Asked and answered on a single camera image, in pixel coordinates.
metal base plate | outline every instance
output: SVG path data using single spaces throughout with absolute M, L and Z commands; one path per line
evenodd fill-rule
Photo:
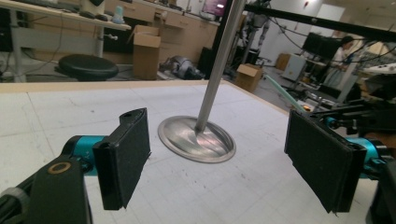
M 235 154 L 235 142 L 218 125 L 208 121 L 204 131 L 197 132 L 196 123 L 194 117 L 172 117 L 160 124 L 158 134 L 169 149 L 192 161 L 222 162 Z

metal rod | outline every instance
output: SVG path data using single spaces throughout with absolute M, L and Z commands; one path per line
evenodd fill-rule
M 97 38 L 96 38 L 96 56 L 99 58 L 103 58 L 103 44 L 105 41 L 105 28 L 103 26 L 96 27 L 97 30 Z
M 224 33 L 219 45 L 219 52 L 216 55 L 215 64 L 210 75 L 209 83 L 207 84 L 205 97 L 195 125 L 195 131 L 197 132 L 202 132 L 206 127 L 207 119 L 209 118 L 210 110 L 219 88 L 222 73 L 224 71 L 225 64 L 227 63 L 227 55 L 231 49 L 231 45 L 233 44 L 236 27 L 241 18 L 246 1 L 234 0 L 229 3 L 231 3 L 230 14 L 226 21 Z
M 9 16 L 11 19 L 11 36 L 12 36 L 12 48 L 14 49 L 14 60 L 15 60 L 15 74 L 14 74 L 14 82 L 26 82 L 26 75 L 23 73 L 22 69 L 22 53 L 21 53 L 21 45 L 20 39 L 17 36 L 17 29 L 19 29 L 18 25 L 18 16 L 16 10 L 10 10 Z
M 248 38 L 247 46 L 244 51 L 244 56 L 242 57 L 241 63 L 246 63 L 247 58 L 248 58 L 248 53 L 250 52 L 251 45 L 253 44 L 254 41 L 254 36 L 256 35 L 256 28 L 253 28 L 254 30 L 250 33 L 250 37 Z

cable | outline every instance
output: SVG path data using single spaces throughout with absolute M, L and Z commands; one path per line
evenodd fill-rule
M 60 77 L 60 78 L 70 78 L 66 76 L 59 76 L 59 75 L 42 75 L 42 74 L 31 74 L 29 77 Z
M 29 21 L 27 21 L 27 22 L 39 21 L 39 20 L 43 20 L 43 19 L 46 19 L 46 18 L 47 18 L 47 16 L 43 16 L 43 17 L 39 17 L 39 18 L 34 19 L 34 20 L 29 20 Z
M 132 70 L 134 70 L 134 69 L 133 69 L 133 68 L 128 68 L 128 69 L 125 69 L 125 70 L 119 71 L 119 73 L 128 72 L 128 71 L 132 71 Z
M 275 20 L 273 21 L 273 20 L 271 20 L 271 18 L 268 17 L 268 20 L 271 21 L 271 22 L 273 22 L 273 23 L 275 23 L 280 29 L 293 32 L 293 31 L 291 31 L 290 29 L 283 28 L 283 27 L 277 22 L 276 18 L 274 18 L 274 19 L 275 19 Z M 282 34 L 283 34 L 293 45 L 295 45 L 297 48 L 299 48 L 299 49 L 305 51 L 305 50 L 304 50 L 303 48 L 301 48 L 298 44 L 296 44 L 294 41 L 292 41 L 292 40 L 289 38 L 289 36 L 286 35 L 285 32 L 282 32 Z M 349 53 L 349 54 L 347 55 L 347 58 L 350 57 L 353 53 L 355 53 L 355 52 L 361 50 L 363 47 L 364 47 L 364 45 L 363 45 L 362 47 L 360 47 L 359 49 L 353 51 L 352 53 Z M 383 53 L 383 54 L 381 54 L 381 55 L 378 55 L 378 56 L 376 56 L 376 57 L 374 57 L 374 58 L 370 58 L 370 59 L 366 59 L 366 60 L 359 60 L 359 61 L 356 61 L 356 62 L 353 62 L 353 61 L 352 61 L 351 63 L 364 63 L 364 62 L 369 62 L 369 61 L 371 61 L 371 60 L 379 59 L 379 58 L 381 58 L 381 57 L 383 57 L 383 56 L 385 56 L 385 55 L 391 53 L 391 52 L 394 51 L 394 50 L 396 50 L 396 47 L 394 47 L 393 49 L 389 50 L 388 52 Z M 344 63 L 345 60 L 343 60 L 343 61 L 329 60 L 329 63 L 331 63 L 331 62 L 333 62 L 333 63 Z
M 39 67 L 36 68 L 36 69 L 32 69 L 32 70 L 29 70 L 29 71 L 27 71 L 27 72 L 24 72 L 25 75 L 27 75 L 28 73 L 31 73 L 31 72 L 40 70 L 41 68 L 43 68 L 43 67 L 46 66 L 47 64 L 51 63 L 51 62 L 53 61 L 53 59 L 55 58 L 55 55 L 58 53 L 59 49 L 60 49 L 61 46 L 62 46 L 62 40 L 63 40 L 63 37 L 64 37 L 64 17 L 63 17 L 63 14 L 64 14 L 63 12 L 61 12 L 61 14 L 60 14 L 60 15 L 61 15 L 61 32 L 60 32 L 60 34 L 59 34 L 58 47 L 57 47 L 56 50 L 53 52 L 51 59 L 50 59 L 49 61 L 43 63 L 41 66 L 39 66 Z
M 42 59 L 37 59 L 37 58 L 33 57 L 32 55 L 28 54 L 25 50 L 23 50 L 22 52 L 23 52 L 24 55 L 28 56 L 29 58 L 31 58 L 33 60 L 37 60 L 37 61 L 44 62 L 44 63 L 56 63 L 56 62 L 53 62 L 53 61 L 45 61 L 45 60 L 42 60 Z

white tabletop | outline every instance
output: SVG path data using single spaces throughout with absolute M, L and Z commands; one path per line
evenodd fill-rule
M 7 9 L 13 9 L 13 10 L 17 10 L 17 11 L 22 11 L 22 12 L 30 12 L 30 13 L 35 13 L 35 14 L 40 14 L 40 15 L 45 15 L 45 16 L 51 16 L 51 17 L 60 17 L 63 20 L 86 22 L 86 23 L 103 26 L 106 28 L 116 29 L 116 30 L 123 30 L 123 31 L 131 30 L 131 26 L 129 26 L 127 24 L 116 24 L 112 21 L 100 21 L 97 19 L 89 19 L 89 18 L 79 16 L 77 13 L 64 12 L 64 11 L 53 9 L 53 8 L 38 7 L 38 6 L 33 6 L 33 5 L 15 2 L 15 1 L 11 1 L 11 0 L 0 0 L 0 7 L 7 8 Z
M 206 164 L 179 157 L 157 134 L 164 119 L 198 116 L 205 81 L 95 85 L 0 88 L 0 191 L 57 157 L 70 137 L 109 135 L 119 115 L 146 107 L 152 155 L 127 209 L 104 211 L 97 178 L 85 178 L 94 223 L 365 223 L 376 182 L 359 182 L 350 213 L 327 214 L 284 153 L 288 113 L 250 93 L 220 84 L 209 120 L 233 137 L 236 153 Z
M 364 68 L 363 72 L 375 74 L 396 74 L 396 63 L 381 64 L 369 68 Z

black stool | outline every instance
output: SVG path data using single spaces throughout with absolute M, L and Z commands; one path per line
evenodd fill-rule
M 71 54 L 58 62 L 55 71 L 78 81 L 106 81 L 119 72 L 111 61 L 91 55 Z

